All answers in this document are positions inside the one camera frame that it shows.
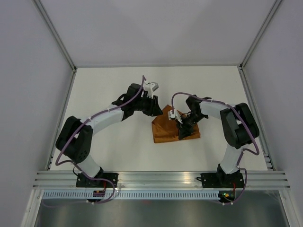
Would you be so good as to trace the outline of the brown cloth napkin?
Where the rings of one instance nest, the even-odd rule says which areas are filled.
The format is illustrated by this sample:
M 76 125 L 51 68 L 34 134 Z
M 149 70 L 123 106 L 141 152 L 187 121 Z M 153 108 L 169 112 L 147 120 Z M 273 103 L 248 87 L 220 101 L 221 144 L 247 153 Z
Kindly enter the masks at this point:
M 163 108 L 163 115 L 157 116 L 151 123 L 153 141 L 154 143 L 166 143 L 166 142 L 175 142 L 180 141 L 178 139 L 178 121 L 168 119 L 168 111 L 170 111 L 172 107 L 170 105 L 166 105 Z M 194 133 L 184 138 L 183 140 L 193 140 L 200 138 L 199 127 L 196 124 L 194 126 Z

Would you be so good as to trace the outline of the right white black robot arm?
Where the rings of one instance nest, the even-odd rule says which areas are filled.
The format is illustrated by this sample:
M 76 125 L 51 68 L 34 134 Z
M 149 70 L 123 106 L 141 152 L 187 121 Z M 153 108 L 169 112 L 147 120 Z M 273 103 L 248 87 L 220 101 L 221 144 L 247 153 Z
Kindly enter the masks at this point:
M 193 135 L 194 127 L 202 119 L 209 117 L 221 121 L 223 135 L 227 142 L 223 160 L 215 173 L 202 173 L 197 180 L 203 188 L 242 188 L 245 180 L 240 171 L 240 161 L 249 144 L 255 145 L 259 128 L 246 103 L 225 104 L 210 97 L 199 98 L 190 95 L 186 99 L 190 109 L 187 114 L 178 114 L 176 119 L 178 139 Z

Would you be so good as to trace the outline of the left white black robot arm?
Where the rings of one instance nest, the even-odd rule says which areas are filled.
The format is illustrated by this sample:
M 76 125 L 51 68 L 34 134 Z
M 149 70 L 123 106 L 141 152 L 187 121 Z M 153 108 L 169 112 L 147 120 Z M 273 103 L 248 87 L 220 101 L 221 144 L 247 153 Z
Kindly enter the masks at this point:
M 68 162 L 81 171 L 92 187 L 99 187 L 103 183 L 104 171 L 90 155 L 93 136 L 114 123 L 126 120 L 135 112 L 151 117 L 162 115 L 158 97 L 154 95 L 158 87 L 156 82 L 132 83 L 127 92 L 107 109 L 86 120 L 68 117 L 55 143 L 59 155 L 68 157 Z

